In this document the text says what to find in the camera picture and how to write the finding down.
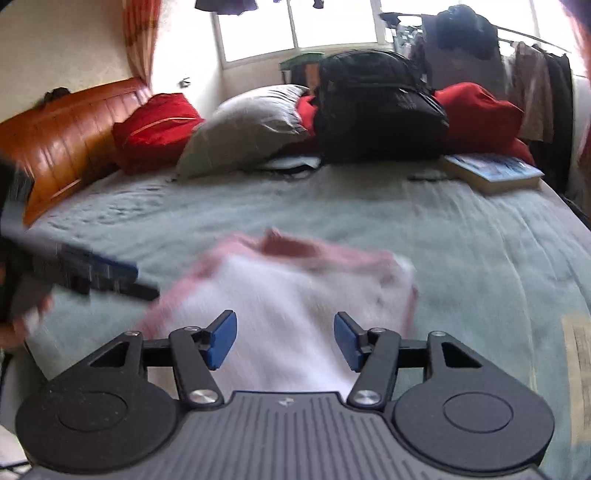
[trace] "circular pad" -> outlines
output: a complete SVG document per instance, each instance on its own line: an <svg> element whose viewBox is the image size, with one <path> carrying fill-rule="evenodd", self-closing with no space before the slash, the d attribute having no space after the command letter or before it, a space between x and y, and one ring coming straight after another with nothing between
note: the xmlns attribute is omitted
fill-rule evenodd
<svg viewBox="0 0 591 480"><path fill-rule="evenodd" d="M394 426L448 471L495 473L539 463L554 417L538 395L493 368L443 368L403 394Z"/></svg>
<svg viewBox="0 0 591 480"><path fill-rule="evenodd" d="M176 426L174 400L120 370L66 375L27 399L17 435L27 456L67 473L100 473L132 465L157 450Z"/></svg>
<svg viewBox="0 0 591 480"><path fill-rule="evenodd" d="M496 432L513 418L505 400L486 393L456 395L445 402L443 413L452 425L472 433Z"/></svg>

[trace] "wooden headboard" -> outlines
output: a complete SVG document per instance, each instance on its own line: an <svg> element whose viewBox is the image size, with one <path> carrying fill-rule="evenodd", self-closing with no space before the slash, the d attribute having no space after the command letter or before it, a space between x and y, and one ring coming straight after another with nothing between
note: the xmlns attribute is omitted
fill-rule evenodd
<svg viewBox="0 0 591 480"><path fill-rule="evenodd" d="M122 80L67 95L0 124L0 151L35 178L27 225L116 169L113 124L151 96L141 80Z"/></svg>

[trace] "white wall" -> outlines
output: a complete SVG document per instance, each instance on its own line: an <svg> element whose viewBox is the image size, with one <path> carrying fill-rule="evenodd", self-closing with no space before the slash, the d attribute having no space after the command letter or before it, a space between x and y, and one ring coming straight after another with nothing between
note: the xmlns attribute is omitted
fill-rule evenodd
<svg viewBox="0 0 591 480"><path fill-rule="evenodd" d="M296 53L289 52L270 59L225 69L223 83L226 99L255 88L283 83L279 64L295 55Z"/></svg>
<svg viewBox="0 0 591 480"><path fill-rule="evenodd" d="M0 121L49 90L132 76L121 0L14 0L0 12Z"/></svg>
<svg viewBox="0 0 591 480"><path fill-rule="evenodd" d="M207 118L225 99L211 15L194 0L165 0L154 52L154 93L182 92ZM180 80L191 86L181 89Z"/></svg>

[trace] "hanging clothes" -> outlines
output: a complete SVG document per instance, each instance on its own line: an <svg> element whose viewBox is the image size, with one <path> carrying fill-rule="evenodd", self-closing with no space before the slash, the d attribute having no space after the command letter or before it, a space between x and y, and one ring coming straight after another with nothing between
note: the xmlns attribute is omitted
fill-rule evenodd
<svg viewBox="0 0 591 480"><path fill-rule="evenodd" d="M554 138L551 143L531 142L530 151L545 174L545 182L557 193L564 194L573 152L573 77L566 55L557 57L535 48L544 55L550 76Z"/></svg>
<svg viewBox="0 0 591 480"><path fill-rule="evenodd" d="M524 111L519 138L552 143L554 109L550 74L542 52L519 42L511 57L509 101Z"/></svg>
<svg viewBox="0 0 591 480"><path fill-rule="evenodd" d="M461 48L479 60L490 60L499 50L496 28L467 5L453 5L438 13L437 45L443 50Z"/></svg>
<svg viewBox="0 0 591 480"><path fill-rule="evenodd" d="M463 48L448 50L440 48L437 18L422 15L425 39L425 61L429 85L435 90L443 90L456 83L470 82L491 92L498 100L505 100L505 68L501 60L498 38L496 48L489 60L476 58Z"/></svg>
<svg viewBox="0 0 591 480"><path fill-rule="evenodd" d="M218 15L240 15L258 9L256 0L197 0L195 8Z"/></svg>

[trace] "red cloth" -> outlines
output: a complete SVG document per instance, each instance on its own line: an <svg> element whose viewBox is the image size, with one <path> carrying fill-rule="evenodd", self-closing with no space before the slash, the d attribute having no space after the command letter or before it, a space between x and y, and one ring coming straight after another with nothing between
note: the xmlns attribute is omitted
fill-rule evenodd
<svg viewBox="0 0 591 480"><path fill-rule="evenodd" d="M318 111L318 107L311 104L313 99L314 95L304 95L295 105L295 111L301 117L301 126L308 130L312 138L316 136L314 132L314 116Z"/></svg>
<svg viewBox="0 0 591 480"><path fill-rule="evenodd" d="M497 100L476 83L458 83L435 93L449 118L443 139L449 153L495 153L535 165L530 149L517 140L523 111Z"/></svg>
<svg viewBox="0 0 591 480"><path fill-rule="evenodd" d="M125 122L113 125L116 163L128 174L172 167L203 121L182 93L155 95Z"/></svg>
<svg viewBox="0 0 591 480"><path fill-rule="evenodd" d="M308 131L310 138L303 142L286 145L273 155L274 158L288 155L312 155L320 151L318 142L315 139L316 132L314 132L314 116L318 111L318 107L310 104L313 99L314 95L304 95L295 105L295 111L301 118L301 126Z"/></svg>

